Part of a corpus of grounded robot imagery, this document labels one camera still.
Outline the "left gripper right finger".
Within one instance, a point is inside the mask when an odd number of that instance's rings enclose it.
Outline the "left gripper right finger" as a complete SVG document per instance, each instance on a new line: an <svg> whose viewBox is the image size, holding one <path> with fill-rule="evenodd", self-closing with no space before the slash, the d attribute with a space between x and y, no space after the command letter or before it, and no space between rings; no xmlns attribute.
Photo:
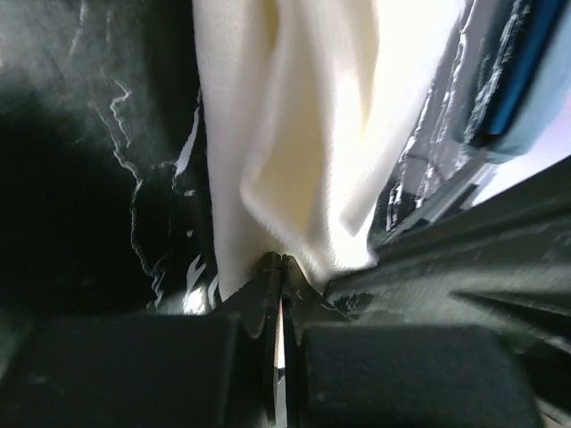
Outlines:
<svg viewBox="0 0 571 428"><path fill-rule="evenodd" d="M291 427L545 427L521 357L479 324L350 321L284 261Z"/></svg>

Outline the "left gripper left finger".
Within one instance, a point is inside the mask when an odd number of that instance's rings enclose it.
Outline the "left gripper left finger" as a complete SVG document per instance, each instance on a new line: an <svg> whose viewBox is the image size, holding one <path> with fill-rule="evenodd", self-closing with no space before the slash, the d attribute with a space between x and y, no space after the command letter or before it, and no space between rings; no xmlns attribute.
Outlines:
<svg viewBox="0 0 571 428"><path fill-rule="evenodd" d="M4 427L271 427L282 259L203 316L60 318L1 380Z"/></svg>

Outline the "white cloth napkin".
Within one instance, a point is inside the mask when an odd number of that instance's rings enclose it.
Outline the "white cloth napkin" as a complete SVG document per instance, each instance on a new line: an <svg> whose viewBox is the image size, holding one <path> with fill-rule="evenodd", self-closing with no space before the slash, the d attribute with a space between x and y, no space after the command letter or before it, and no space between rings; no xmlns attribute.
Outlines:
<svg viewBox="0 0 571 428"><path fill-rule="evenodd" d="M461 1L196 1L219 293L291 255L315 285L374 261L377 197Z"/></svg>

